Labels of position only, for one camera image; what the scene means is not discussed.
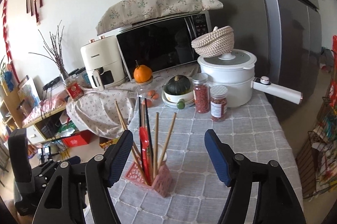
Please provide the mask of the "white fruit bowl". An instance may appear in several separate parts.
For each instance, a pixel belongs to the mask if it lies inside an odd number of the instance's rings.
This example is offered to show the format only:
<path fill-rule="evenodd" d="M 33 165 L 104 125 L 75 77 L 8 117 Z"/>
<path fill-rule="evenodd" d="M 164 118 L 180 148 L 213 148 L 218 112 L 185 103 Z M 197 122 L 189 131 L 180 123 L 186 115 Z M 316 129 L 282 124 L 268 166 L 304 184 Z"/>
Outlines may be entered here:
<path fill-rule="evenodd" d="M 162 91 L 162 100 L 163 100 L 163 102 L 164 102 L 164 104 L 166 106 L 177 108 L 177 102 L 180 99 L 184 99 L 185 100 L 185 104 L 186 104 L 185 108 L 191 107 L 191 106 L 193 106 L 195 104 L 195 102 L 194 102 L 194 93 L 193 93 L 192 90 L 190 90 L 186 94 L 179 95 L 179 96 L 168 94 L 168 93 L 165 92 L 165 90 Z"/>

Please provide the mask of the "clear glass jar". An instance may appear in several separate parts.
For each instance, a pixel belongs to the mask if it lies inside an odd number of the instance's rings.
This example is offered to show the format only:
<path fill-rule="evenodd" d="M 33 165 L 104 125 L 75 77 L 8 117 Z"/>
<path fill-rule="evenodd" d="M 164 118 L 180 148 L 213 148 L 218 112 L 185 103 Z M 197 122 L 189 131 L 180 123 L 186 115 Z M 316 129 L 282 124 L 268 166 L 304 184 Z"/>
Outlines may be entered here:
<path fill-rule="evenodd" d="M 150 107 L 157 107 L 160 104 L 160 82 L 152 76 L 148 81 L 137 83 L 137 96 L 140 97 L 141 103 Z"/>

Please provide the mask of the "woven straw basket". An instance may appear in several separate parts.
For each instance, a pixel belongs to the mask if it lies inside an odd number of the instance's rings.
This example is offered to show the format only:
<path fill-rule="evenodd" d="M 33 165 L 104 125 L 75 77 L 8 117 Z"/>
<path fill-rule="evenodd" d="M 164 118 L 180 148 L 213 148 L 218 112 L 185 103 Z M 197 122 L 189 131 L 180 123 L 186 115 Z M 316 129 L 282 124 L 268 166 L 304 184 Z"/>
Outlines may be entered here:
<path fill-rule="evenodd" d="M 234 30 L 230 26 L 215 27 L 212 32 L 194 39 L 191 46 L 204 58 L 230 53 L 234 48 Z"/>

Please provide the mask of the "wooden chopstick in holder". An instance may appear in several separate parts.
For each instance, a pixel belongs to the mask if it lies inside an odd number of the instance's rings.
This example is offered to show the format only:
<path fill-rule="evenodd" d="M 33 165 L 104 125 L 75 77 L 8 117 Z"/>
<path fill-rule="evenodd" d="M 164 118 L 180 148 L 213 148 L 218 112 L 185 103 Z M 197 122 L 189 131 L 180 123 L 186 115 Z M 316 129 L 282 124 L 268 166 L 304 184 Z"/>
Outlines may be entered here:
<path fill-rule="evenodd" d="M 146 107 L 145 104 L 142 104 L 141 108 L 141 122 L 142 122 L 142 127 L 146 127 L 146 113 L 145 113 Z"/>
<path fill-rule="evenodd" d="M 117 113 L 118 113 L 120 124 L 122 125 L 122 129 L 124 129 L 124 131 L 127 133 L 127 144 L 130 146 L 131 154 L 134 158 L 134 163 L 136 164 L 138 172 L 140 173 L 141 177 L 143 178 L 144 183 L 146 185 L 148 185 L 145 174 L 144 174 L 144 172 L 143 172 L 143 170 L 140 166 L 139 157 L 137 156 L 136 149 L 135 149 L 136 145 L 132 140 L 132 133 L 130 131 L 128 131 L 128 129 L 127 129 L 126 123 L 125 123 L 125 121 L 122 117 L 122 112 L 119 108 L 117 100 L 115 100 L 114 103 L 115 103 L 115 107 L 116 107 L 116 110 L 117 110 Z"/>

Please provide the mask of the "dark green pumpkin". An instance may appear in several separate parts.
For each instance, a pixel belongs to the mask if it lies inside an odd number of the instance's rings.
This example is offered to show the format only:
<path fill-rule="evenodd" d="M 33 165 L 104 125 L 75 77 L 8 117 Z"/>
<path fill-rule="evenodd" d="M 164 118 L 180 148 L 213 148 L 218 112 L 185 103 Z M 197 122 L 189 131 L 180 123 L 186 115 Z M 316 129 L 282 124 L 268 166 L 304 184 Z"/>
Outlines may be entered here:
<path fill-rule="evenodd" d="M 188 93 L 191 88 L 190 80 L 183 75 L 171 78 L 166 84 L 165 91 L 168 94 L 179 96 Z"/>

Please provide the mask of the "white electric pot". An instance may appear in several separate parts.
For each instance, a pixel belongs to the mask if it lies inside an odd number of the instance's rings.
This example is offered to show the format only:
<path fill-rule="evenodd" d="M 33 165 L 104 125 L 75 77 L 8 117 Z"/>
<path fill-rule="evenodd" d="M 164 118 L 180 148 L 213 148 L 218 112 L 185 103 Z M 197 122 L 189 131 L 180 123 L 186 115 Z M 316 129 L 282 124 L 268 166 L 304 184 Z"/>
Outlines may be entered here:
<path fill-rule="evenodd" d="M 269 77 L 255 76 L 257 57 L 248 51 L 234 49 L 230 53 L 205 58 L 200 56 L 201 72 L 209 76 L 210 85 L 227 87 L 227 106 L 239 107 L 246 104 L 257 90 L 300 104 L 303 94 L 293 89 L 271 83 Z"/>

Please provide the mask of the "grey checked tablecloth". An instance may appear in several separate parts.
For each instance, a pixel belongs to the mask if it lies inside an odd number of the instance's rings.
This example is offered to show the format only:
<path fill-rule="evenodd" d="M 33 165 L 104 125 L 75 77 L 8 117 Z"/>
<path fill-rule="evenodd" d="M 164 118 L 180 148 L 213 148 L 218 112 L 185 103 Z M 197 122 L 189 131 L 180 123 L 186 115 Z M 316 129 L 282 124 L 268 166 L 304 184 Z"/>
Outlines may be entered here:
<path fill-rule="evenodd" d="M 177 114 L 167 148 L 167 166 L 173 181 L 165 197 L 121 178 L 110 196 L 122 223 L 216 223 L 229 189 L 218 179 L 204 145 L 206 130 L 213 129 L 233 151 L 254 162 L 280 163 L 298 198 L 302 197 L 298 168 L 273 107 L 265 94 L 255 91 L 251 100 L 228 109 L 223 122 L 194 107 L 183 110 L 165 104 L 148 111 L 158 141 L 164 144 L 174 113 Z"/>

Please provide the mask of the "black microwave oven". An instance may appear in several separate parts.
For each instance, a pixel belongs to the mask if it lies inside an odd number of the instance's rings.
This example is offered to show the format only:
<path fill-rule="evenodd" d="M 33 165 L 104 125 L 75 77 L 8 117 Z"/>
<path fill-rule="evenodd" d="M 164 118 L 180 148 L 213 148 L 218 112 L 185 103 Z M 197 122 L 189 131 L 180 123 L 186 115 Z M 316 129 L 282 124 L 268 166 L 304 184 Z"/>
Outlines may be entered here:
<path fill-rule="evenodd" d="M 209 30 L 209 15 L 202 11 L 140 22 L 120 31 L 116 38 L 128 80 L 134 80 L 137 65 L 159 72 L 195 62 L 199 55 L 191 42 Z"/>

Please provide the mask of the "black chopstick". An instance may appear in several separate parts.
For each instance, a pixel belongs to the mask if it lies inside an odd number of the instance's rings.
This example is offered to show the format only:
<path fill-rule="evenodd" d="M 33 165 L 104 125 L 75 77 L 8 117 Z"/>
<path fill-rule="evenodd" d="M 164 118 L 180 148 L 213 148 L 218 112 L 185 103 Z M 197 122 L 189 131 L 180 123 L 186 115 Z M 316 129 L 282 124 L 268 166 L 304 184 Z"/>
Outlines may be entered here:
<path fill-rule="evenodd" d="M 151 127 L 150 127 L 150 120 L 148 116 L 148 100 L 144 99 L 144 106 L 145 106 L 145 118 L 146 118 L 146 129 L 148 134 L 148 142 L 149 142 L 149 154 L 150 154 L 150 161 L 151 161 L 151 167 L 150 167 L 150 173 L 151 173 L 151 181 L 154 181 L 154 161 L 153 161 L 153 147 L 152 147 L 152 138 L 151 138 Z"/>
<path fill-rule="evenodd" d="M 138 115 L 139 115 L 139 143 L 140 143 L 140 160 L 142 170 L 144 170 L 144 163 L 143 163 L 143 154 L 142 154 L 142 138 L 141 138 L 141 129 L 142 129 L 142 102 L 141 97 L 138 96 Z"/>

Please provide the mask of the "dry branch bouquet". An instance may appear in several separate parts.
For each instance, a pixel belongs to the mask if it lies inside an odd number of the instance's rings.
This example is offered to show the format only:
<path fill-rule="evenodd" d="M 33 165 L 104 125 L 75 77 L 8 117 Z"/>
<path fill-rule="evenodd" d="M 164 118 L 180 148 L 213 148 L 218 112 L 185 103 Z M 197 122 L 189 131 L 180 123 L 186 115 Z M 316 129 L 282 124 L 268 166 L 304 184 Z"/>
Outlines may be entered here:
<path fill-rule="evenodd" d="M 62 41 L 63 41 L 64 26 L 61 27 L 61 23 L 62 22 L 60 21 L 60 23 L 56 26 L 55 33 L 49 32 L 50 43 L 47 43 L 41 31 L 38 30 L 42 38 L 43 48 L 45 52 L 47 52 L 47 55 L 35 52 L 29 52 L 29 54 L 39 55 L 51 60 L 54 64 L 56 64 L 60 72 L 60 76 L 62 77 L 62 80 L 65 81 L 69 77 L 69 74 L 64 67 L 63 61 Z"/>

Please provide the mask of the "cream air fryer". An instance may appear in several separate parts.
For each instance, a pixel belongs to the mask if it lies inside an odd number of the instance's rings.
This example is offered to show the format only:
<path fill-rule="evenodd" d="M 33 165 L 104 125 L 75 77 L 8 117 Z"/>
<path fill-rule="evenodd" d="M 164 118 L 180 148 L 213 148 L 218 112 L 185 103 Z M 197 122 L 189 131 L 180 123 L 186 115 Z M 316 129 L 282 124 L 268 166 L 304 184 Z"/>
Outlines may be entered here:
<path fill-rule="evenodd" d="M 92 88 L 103 91 L 126 81 L 115 35 L 93 39 L 80 53 Z"/>

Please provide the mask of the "red plastic spoon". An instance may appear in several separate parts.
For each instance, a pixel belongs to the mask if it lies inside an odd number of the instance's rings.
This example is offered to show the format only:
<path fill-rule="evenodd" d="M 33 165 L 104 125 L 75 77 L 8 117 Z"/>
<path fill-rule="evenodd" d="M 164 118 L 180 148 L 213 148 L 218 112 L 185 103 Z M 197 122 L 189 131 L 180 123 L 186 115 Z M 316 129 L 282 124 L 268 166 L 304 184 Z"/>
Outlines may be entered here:
<path fill-rule="evenodd" d="M 149 142 L 148 142 L 147 129 L 144 127 L 142 127 L 141 129 L 141 138 L 142 138 L 142 154 L 143 154 L 143 163 L 144 163 L 143 172 L 145 174 L 148 185 L 151 186 L 152 181 L 151 181 L 151 173 L 150 173 L 151 161 L 150 161 L 150 154 L 149 154 Z"/>

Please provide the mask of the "goji berry jar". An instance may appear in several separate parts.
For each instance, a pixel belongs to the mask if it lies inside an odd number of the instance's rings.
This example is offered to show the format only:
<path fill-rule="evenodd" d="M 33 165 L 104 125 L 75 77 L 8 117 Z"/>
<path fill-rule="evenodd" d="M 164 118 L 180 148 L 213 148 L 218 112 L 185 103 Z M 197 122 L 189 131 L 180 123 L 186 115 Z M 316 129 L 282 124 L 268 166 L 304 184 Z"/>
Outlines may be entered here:
<path fill-rule="evenodd" d="M 195 109 L 198 113 L 210 111 L 208 75 L 198 73 L 192 77 Z"/>

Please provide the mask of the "floral cloth on microwave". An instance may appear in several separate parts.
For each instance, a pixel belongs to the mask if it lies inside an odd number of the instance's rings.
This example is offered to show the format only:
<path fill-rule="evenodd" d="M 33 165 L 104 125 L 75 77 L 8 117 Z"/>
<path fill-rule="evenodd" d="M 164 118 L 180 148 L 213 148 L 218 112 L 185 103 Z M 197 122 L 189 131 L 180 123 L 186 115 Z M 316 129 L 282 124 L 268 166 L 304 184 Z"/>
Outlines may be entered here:
<path fill-rule="evenodd" d="M 97 35 L 120 27 L 185 13 L 219 10 L 219 0 L 122 0 L 108 8 L 96 26 Z"/>

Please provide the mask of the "light wooden chopstick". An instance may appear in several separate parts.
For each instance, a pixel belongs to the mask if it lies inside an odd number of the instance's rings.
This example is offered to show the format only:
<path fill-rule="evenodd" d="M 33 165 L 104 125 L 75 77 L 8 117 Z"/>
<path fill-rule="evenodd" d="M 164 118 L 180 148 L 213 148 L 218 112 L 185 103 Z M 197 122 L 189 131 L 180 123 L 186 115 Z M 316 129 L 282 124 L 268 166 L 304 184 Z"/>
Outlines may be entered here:
<path fill-rule="evenodd" d="M 167 133 L 167 136 L 166 136 L 166 139 L 165 139 L 163 148 L 162 148 L 162 153 L 161 153 L 161 155 L 160 155 L 159 166 L 161 166 L 162 163 L 163 163 L 164 156 L 165 156 L 165 153 L 166 153 L 166 150 L 167 150 L 167 147 L 168 147 L 168 145 L 169 145 L 169 141 L 170 141 L 170 138 L 171 138 L 171 135 L 172 135 L 172 132 L 173 132 L 173 128 L 174 128 L 176 116 L 177 116 L 177 114 L 174 113 L 173 118 L 172 118 L 172 120 L 171 120 L 170 128 L 169 128 L 169 130 L 168 130 L 168 133 Z"/>
<path fill-rule="evenodd" d="M 158 174 L 158 129 L 159 129 L 159 112 L 156 112 L 155 116 L 155 144 L 154 144 L 154 170 L 153 176 L 156 178 Z"/>

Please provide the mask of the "labelled dried fruit jar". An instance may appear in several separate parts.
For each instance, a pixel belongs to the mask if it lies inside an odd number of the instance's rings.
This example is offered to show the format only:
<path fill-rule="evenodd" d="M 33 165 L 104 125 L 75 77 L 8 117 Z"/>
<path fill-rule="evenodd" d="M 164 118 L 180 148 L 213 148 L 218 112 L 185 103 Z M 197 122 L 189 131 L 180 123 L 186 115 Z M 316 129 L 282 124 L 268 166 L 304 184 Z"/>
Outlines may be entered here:
<path fill-rule="evenodd" d="M 223 121 L 227 112 L 227 92 L 224 85 L 214 85 L 210 88 L 210 110 L 213 121 Z"/>

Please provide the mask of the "red labelled small jar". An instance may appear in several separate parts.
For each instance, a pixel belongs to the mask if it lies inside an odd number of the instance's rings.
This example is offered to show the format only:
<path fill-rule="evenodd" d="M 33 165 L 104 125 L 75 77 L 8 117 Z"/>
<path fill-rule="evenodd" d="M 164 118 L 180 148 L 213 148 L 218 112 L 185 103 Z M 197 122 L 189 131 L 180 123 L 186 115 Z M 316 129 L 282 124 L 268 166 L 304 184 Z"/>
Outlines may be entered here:
<path fill-rule="evenodd" d="M 63 81 L 63 85 L 68 95 L 71 97 L 73 101 L 76 101 L 81 96 L 83 96 L 83 90 L 81 89 L 78 82 L 74 78 L 72 77 L 65 78 Z"/>

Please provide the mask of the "large orange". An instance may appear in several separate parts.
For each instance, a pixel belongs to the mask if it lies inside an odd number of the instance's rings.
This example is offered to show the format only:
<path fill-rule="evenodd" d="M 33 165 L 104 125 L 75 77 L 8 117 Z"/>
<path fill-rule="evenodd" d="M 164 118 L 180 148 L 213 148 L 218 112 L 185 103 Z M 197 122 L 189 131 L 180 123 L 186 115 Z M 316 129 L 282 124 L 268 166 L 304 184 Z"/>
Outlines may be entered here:
<path fill-rule="evenodd" d="M 136 67 L 133 73 L 134 80 L 138 84 L 147 82 L 152 76 L 152 70 L 146 65 L 139 65 L 138 61 L 136 62 Z"/>

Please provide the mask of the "grey refrigerator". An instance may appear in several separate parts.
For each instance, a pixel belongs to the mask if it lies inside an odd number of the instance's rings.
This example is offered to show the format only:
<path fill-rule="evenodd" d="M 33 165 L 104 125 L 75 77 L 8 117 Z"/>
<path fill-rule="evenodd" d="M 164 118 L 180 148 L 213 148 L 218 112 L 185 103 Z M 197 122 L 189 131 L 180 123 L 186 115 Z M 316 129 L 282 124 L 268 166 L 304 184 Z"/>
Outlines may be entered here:
<path fill-rule="evenodd" d="M 297 90 L 307 102 L 314 93 L 322 46 L 318 0 L 219 0 L 213 26 L 231 26 L 235 47 L 257 57 L 256 76 Z"/>

